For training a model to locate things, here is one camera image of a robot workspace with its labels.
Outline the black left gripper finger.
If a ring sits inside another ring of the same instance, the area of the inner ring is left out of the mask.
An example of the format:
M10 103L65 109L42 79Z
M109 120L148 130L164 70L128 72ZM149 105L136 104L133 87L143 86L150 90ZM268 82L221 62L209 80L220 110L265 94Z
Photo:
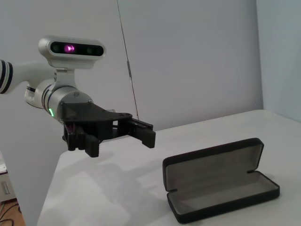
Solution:
M85 152L91 157L96 158L99 156L100 140L92 135L86 135L85 138Z
M152 124L133 118L118 121L118 134L138 139L148 148L155 147L156 132Z

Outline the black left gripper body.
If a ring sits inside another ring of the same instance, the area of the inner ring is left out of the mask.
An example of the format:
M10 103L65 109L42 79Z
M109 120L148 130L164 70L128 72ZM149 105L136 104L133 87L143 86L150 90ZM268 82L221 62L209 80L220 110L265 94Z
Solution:
M64 103L60 119L63 123L63 140L69 151L85 150L86 135L100 140L111 140L118 134L118 121L132 119L130 113L111 113L92 102Z

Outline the black glasses case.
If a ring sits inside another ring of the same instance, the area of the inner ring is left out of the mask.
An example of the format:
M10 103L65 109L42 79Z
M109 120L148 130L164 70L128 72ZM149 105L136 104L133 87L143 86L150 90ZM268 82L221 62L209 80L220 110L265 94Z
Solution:
M280 187L259 172L264 143L249 138L167 157L162 162L167 201L187 224L280 196Z

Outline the white cabinet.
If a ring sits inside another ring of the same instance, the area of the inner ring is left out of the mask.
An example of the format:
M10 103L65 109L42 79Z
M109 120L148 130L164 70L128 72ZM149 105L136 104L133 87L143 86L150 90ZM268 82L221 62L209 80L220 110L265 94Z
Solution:
M0 202L9 202L15 200L16 194L10 181L2 153L0 152Z

